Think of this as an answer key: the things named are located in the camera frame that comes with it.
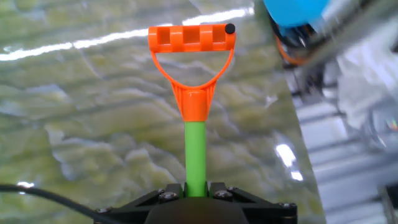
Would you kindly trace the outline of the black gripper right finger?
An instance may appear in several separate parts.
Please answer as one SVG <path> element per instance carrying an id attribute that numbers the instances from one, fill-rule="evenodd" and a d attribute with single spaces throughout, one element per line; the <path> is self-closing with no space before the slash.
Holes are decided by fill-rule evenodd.
<path id="1" fill-rule="evenodd" d="M 272 203 L 237 187 L 227 187 L 223 182 L 212 182 L 208 196 L 237 205 L 249 223 L 297 224 L 295 203 Z"/>

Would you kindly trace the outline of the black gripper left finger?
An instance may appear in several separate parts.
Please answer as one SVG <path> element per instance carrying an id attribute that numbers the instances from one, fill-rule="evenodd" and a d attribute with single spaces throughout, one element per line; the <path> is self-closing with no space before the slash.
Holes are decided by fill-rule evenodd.
<path id="1" fill-rule="evenodd" d="M 144 223 L 149 212 L 158 205 L 184 198 L 180 184 L 168 184 L 145 194 L 121 207 L 99 208 L 95 212 L 119 223 Z"/>

